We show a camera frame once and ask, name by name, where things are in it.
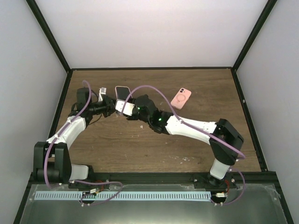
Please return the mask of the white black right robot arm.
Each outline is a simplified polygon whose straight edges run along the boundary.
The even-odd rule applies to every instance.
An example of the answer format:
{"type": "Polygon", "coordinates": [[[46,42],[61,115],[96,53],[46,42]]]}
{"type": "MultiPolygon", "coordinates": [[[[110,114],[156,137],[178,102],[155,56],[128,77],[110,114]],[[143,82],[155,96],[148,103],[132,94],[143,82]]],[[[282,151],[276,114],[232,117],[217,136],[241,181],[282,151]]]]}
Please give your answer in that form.
{"type": "Polygon", "coordinates": [[[208,175],[208,184],[218,188],[235,162],[244,157],[241,148],[244,138],[226,119],[217,122],[204,122],[186,119],[174,112],[159,110],[148,95],[117,100],[116,110],[128,120],[141,120],[156,133],[181,135],[208,144],[214,154],[214,162],[208,175]]]}

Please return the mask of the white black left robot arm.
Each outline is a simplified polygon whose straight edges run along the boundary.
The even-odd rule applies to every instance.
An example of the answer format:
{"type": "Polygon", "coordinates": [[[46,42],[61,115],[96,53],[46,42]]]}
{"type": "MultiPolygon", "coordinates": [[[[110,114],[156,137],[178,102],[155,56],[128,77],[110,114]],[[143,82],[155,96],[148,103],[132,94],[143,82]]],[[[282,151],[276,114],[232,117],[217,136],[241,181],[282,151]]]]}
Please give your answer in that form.
{"type": "Polygon", "coordinates": [[[69,149],[93,116],[106,118],[115,112],[116,99],[107,96],[106,91],[104,87],[98,94],[86,87],[77,90],[77,101],[63,126],[45,142],[37,142],[34,146],[32,176],[35,181],[50,184],[78,180],[86,189],[95,184],[91,167],[72,164],[69,149]]]}

